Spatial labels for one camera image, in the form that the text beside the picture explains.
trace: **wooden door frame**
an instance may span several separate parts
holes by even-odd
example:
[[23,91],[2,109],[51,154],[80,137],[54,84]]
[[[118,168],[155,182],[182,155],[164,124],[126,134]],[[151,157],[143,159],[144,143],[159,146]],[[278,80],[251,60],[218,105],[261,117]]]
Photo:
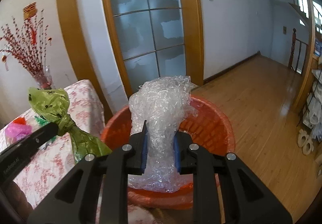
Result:
[[302,82],[297,90],[297,94],[294,98],[292,104],[292,110],[296,113],[299,113],[306,102],[306,98],[311,90],[313,84],[313,75],[311,73],[312,69],[317,68],[318,57],[314,55],[314,45],[315,45],[315,20],[314,20],[314,8],[313,0],[308,1],[308,10],[309,10],[309,43],[306,47],[305,52],[305,63],[303,67]]
[[99,84],[87,51],[78,15],[77,0],[56,0],[56,3],[62,36],[75,75],[78,80],[88,79],[91,81],[104,107],[105,121],[108,121],[113,114]]
[[[124,85],[126,95],[130,97],[133,92],[128,79],[128,74],[123,61],[120,42],[115,29],[113,11],[110,0],[102,0],[107,29]],[[181,0],[182,19],[184,28],[186,74],[191,76],[191,81],[199,86],[203,85],[203,28],[200,0]]]

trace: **red object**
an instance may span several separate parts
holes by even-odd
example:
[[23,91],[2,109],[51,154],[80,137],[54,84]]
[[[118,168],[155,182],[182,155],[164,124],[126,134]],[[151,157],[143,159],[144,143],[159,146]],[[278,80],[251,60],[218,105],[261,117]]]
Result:
[[9,71],[8,65],[7,65],[7,56],[6,55],[3,55],[2,58],[1,58],[1,60],[4,63],[5,70],[6,71]]
[[[181,123],[179,130],[187,131],[193,142],[211,153],[223,156],[234,152],[235,137],[226,115],[215,104],[193,95],[190,105],[198,110],[198,116],[190,115]],[[126,106],[108,121],[101,140],[112,150],[121,147],[128,142],[131,123],[131,112]],[[128,188],[128,200],[132,204],[149,208],[189,209],[192,207],[193,183],[174,193]]]
[[32,28],[30,29],[31,29],[31,44],[35,45],[37,43],[37,40],[36,40],[37,32],[35,32]]
[[24,117],[18,117],[12,121],[13,123],[26,125],[26,120]]

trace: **floor baseboard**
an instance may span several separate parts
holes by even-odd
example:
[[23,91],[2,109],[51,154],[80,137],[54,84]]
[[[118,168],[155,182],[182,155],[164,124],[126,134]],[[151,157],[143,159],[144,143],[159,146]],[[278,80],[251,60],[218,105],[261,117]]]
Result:
[[228,73],[230,70],[232,70],[232,69],[236,68],[237,66],[239,66],[239,65],[243,64],[244,62],[246,62],[246,61],[248,61],[248,60],[250,60],[250,59],[254,58],[254,57],[255,57],[255,56],[257,56],[257,55],[260,55],[260,51],[258,51],[257,53],[253,54],[252,56],[249,56],[248,58],[246,58],[246,59],[244,59],[244,60],[242,60],[242,61],[240,61],[240,62],[237,62],[237,63],[236,63],[236,64],[234,64],[233,66],[230,66],[230,67],[226,68],[225,70],[222,70],[221,72],[216,73],[215,75],[212,75],[212,76],[210,76],[210,77],[209,77],[209,78],[207,78],[207,79],[204,79],[204,80],[203,80],[203,84],[206,84],[206,83],[208,83],[208,82],[210,82],[210,81],[212,81],[212,80],[214,80],[214,79],[218,78],[219,76],[222,76],[222,75],[224,75],[225,73]]

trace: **robotic arm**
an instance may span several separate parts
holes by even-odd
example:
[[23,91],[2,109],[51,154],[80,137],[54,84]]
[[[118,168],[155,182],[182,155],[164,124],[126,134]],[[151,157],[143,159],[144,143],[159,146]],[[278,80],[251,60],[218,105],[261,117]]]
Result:
[[[24,222],[8,203],[3,189],[30,162],[38,147],[57,134],[50,123],[0,153],[0,212],[6,223]],[[127,224],[128,174],[141,175],[147,162],[147,128],[131,135],[129,143],[110,155],[86,155],[29,215],[27,224],[95,223],[103,180],[100,224]],[[194,175],[193,218],[198,224],[220,224],[218,174],[226,223],[292,224],[292,218],[273,193],[234,153],[218,156],[193,143],[187,133],[174,138],[175,164],[180,174]]]

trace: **bubble wrap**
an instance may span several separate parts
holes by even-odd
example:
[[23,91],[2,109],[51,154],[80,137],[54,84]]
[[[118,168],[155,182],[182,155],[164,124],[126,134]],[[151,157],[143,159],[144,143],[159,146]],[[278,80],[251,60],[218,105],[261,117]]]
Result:
[[193,181],[192,175],[180,175],[174,165],[173,138],[189,113],[192,84],[189,76],[162,77],[144,83],[128,102],[132,113],[131,134],[148,129],[148,160],[142,176],[129,175],[128,185],[135,189],[175,192]]

